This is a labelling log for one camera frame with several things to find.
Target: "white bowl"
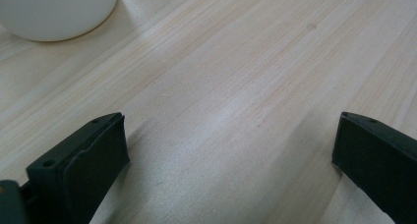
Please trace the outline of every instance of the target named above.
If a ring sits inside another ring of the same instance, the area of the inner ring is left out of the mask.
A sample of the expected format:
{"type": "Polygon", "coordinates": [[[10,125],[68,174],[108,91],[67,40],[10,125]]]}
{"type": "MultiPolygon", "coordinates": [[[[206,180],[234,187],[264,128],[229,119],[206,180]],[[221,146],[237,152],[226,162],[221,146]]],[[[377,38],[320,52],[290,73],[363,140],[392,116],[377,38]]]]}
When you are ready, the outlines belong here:
{"type": "Polygon", "coordinates": [[[116,0],[0,0],[0,24],[20,37],[54,41],[101,24],[116,0]]]}

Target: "wood grain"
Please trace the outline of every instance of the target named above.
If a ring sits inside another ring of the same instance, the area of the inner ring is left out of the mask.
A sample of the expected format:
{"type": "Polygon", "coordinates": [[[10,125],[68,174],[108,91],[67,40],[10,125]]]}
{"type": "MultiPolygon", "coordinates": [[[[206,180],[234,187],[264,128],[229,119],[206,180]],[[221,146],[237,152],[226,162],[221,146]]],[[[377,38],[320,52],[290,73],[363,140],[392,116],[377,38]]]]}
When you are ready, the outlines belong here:
{"type": "Polygon", "coordinates": [[[417,0],[118,0],[87,34],[0,27],[0,175],[121,111],[91,223],[392,223],[330,163],[351,111],[417,138],[417,0]]]}

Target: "tabletop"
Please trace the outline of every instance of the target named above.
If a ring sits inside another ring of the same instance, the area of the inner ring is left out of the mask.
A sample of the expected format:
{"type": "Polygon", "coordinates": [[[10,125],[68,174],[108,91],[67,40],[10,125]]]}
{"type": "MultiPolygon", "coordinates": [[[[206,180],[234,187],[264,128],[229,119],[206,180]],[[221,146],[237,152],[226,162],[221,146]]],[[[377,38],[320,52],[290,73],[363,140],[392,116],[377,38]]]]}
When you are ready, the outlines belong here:
{"type": "Polygon", "coordinates": [[[417,138],[417,0],[118,0],[82,36],[0,27],[0,176],[122,112],[91,223],[393,223],[331,165],[340,113],[417,138]]]}

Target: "screw hole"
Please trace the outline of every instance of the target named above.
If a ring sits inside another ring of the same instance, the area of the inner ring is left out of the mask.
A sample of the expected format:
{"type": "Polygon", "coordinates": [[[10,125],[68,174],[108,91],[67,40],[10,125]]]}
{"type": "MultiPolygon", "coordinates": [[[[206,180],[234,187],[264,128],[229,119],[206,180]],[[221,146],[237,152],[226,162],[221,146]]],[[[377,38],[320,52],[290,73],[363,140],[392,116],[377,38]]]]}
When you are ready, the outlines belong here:
{"type": "Polygon", "coordinates": [[[55,164],[54,160],[48,160],[46,162],[43,163],[43,167],[51,167],[55,164]]]}

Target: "dark green plastic part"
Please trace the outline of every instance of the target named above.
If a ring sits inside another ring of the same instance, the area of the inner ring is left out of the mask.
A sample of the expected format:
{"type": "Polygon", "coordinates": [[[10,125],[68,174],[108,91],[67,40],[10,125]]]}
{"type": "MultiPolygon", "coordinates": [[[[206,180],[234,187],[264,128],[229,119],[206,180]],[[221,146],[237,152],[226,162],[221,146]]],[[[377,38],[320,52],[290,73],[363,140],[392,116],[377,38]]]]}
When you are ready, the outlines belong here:
{"type": "Polygon", "coordinates": [[[343,112],[332,162],[395,223],[417,223],[417,140],[343,112]]]}
{"type": "Polygon", "coordinates": [[[30,180],[3,193],[14,202],[0,206],[0,213],[24,213],[23,221],[13,214],[0,224],[89,223],[129,162],[123,122],[121,113],[94,119],[36,159],[30,180]]]}

